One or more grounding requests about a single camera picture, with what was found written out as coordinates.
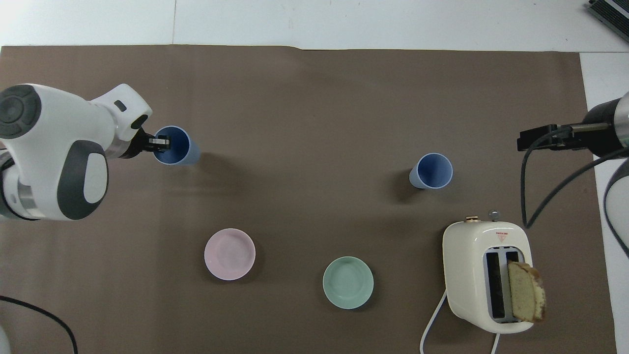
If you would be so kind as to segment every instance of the white table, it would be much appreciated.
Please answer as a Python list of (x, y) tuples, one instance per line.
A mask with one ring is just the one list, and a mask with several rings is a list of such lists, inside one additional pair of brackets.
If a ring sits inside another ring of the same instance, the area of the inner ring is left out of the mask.
[[(0, 0), (0, 46), (213, 44), (580, 52), (587, 107), (592, 108), (629, 90), (629, 43), (587, 13), (586, 3)], [(599, 201), (619, 164), (608, 161), (596, 168)], [(616, 346), (618, 353), (629, 353), (629, 260), (604, 221), (602, 228)]]

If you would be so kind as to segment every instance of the black cable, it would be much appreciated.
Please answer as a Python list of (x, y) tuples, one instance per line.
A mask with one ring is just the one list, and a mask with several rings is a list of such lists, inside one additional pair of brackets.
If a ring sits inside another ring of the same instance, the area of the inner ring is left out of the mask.
[(526, 154), (524, 155), (524, 158), (522, 159), (522, 169), (520, 171), (520, 207), (522, 209), (522, 224), (524, 225), (525, 228), (529, 229), (533, 226), (533, 223), (537, 220), (537, 217), (542, 213), (542, 211), (544, 210), (544, 208), (546, 207), (546, 205), (551, 201), (551, 199), (553, 199), (554, 196), (556, 196), (557, 193), (559, 193), (559, 191), (561, 191), (561, 189), (563, 189), (563, 187), (565, 187), (568, 183), (572, 182), (575, 178), (577, 178), (578, 176), (580, 176), (581, 174), (583, 174), (584, 172), (586, 172), (587, 170), (602, 164), (603, 162), (607, 161), (607, 160), (611, 160), (614, 159), (622, 154), (625, 154), (627, 152), (629, 152), (629, 147), (624, 147), (622, 149), (613, 151), (607, 155), (601, 156), (599, 159), (592, 161), (591, 163), (588, 163), (587, 165), (583, 166), (582, 168), (578, 169), (577, 171), (573, 172), (570, 176), (566, 177), (563, 181), (561, 181), (547, 196), (546, 198), (544, 198), (542, 200), (542, 202), (540, 203), (540, 205), (537, 207), (537, 209), (535, 210), (535, 212), (533, 213), (533, 216), (531, 217), (530, 220), (526, 220), (526, 198), (525, 198), (525, 175), (526, 175), (526, 162), (528, 160), (528, 156), (531, 154), (531, 152), (533, 152), (533, 150), (535, 150), (537, 148), (537, 146), (543, 142), (545, 139), (556, 135), (556, 134), (561, 134), (563, 132), (569, 132), (570, 130), (572, 130), (571, 127), (562, 127), (559, 128), (557, 130), (553, 130), (552, 132), (549, 132), (547, 134), (544, 134), (543, 136), (541, 136), (539, 139), (537, 139), (535, 142), (533, 142), (531, 144), (531, 146), (526, 150)]
[(37, 311), (40, 314), (43, 314), (44, 316), (46, 316), (46, 317), (48, 317), (50, 319), (53, 319), (56, 323), (59, 323), (59, 325), (61, 327), (63, 327), (65, 329), (65, 331), (68, 332), (68, 335), (70, 336), (70, 340), (72, 341), (72, 350), (74, 351), (74, 354), (78, 354), (79, 351), (77, 349), (77, 341), (76, 341), (76, 339), (74, 339), (74, 334), (72, 333), (72, 330), (70, 329), (70, 327), (68, 327), (68, 325), (65, 324), (65, 322), (61, 321), (61, 318), (59, 318), (59, 317), (51, 314), (50, 312), (48, 312), (48, 311), (46, 311), (46, 310), (44, 310), (42, 308), (39, 308), (39, 307), (37, 307), (35, 305), (31, 305), (31, 304), (29, 304), (27, 302), (23, 302), (23, 301), (20, 301), (20, 300), (17, 300), (17, 299), (13, 299), (11, 297), (0, 295), (0, 300), (1, 301), (6, 301), (6, 302), (10, 302), (12, 304), (20, 305), (20, 306), (23, 306), (23, 307), (25, 307), (27, 309), (31, 309), (33, 311)]

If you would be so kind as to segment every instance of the white cord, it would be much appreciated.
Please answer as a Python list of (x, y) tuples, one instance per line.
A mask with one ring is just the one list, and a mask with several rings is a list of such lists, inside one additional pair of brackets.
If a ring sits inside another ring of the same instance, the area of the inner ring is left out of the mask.
[(435, 321), (435, 317), (439, 313), (439, 310), (441, 309), (441, 306), (443, 306), (443, 301), (445, 301), (446, 295), (447, 295), (447, 290), (443, 292), (443, 296), (441, 297), (441, 300), (439, 300), (439, 304), (437, 305), (437, 308), (435, 309), (435, 312), (433, 312), (433, 315), (430, 318), (430, 321), (426, 325), (426, 329), (424, 329), (424, 334), (421, 335), (421, 341), (420, 341), (420, 353), (421, 354), (424, 354), (424, 341), (426, 340), (426, 335), (428, 334), (428, 331), (432, 327), (432, 322)]
[[(443, 292), (443, 296), (441, 296), (441, 300), (439, 300), (439, 304), (437, 304), (437, 308), (435, 309), (435, 312), (433, 312), (433, 315), (430, 318), (430, 321), (428, 321), (428, 324), (426, 325), (426, 329), (424, 329), (424, 333), (421, 335), (421, 341), (420, 341), (421, 354), (424, 354), (424, 341), (426, 340), (428, 331), (432, 327), (432, 323), (435, 322), (435, 317), (437, 316), (437, 314), (439, 313), (439, 310), (441, 310), (441, 307), (443, 306), (443, 302), (445, 301), (447, 294), (448, 294), (447, 290)], [(494, 346), (491, 348), (491, 354), (496, 354), (496, 348), (498, 347), (498, 340), (500, 340), (500, 333), (496, 333), (496, 337), (494, 338)]]

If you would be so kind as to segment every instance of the bread slice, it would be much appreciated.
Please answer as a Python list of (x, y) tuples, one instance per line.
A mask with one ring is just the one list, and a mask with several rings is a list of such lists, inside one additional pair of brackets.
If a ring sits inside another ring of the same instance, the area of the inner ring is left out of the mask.
[(540, 322), (546, 313), (546, 294), (537, 269), (522, 262), (509, 261), (509, 285), (513, 316), (526, 322)]

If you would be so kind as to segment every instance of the plate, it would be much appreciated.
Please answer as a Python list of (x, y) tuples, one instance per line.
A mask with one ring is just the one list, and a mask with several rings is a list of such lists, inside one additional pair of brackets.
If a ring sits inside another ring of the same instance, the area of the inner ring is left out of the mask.
[(362, 306), (373, 291), (374, 276), (365, 262), (356, 257), (337, 258), (323, 274), (323, 292), (342, 309)]
[(222, 280), (236, 280), (247, 274), (255, 261), (251, 237), (238, 229), (223, 229), (205, 245), (205, 265)]

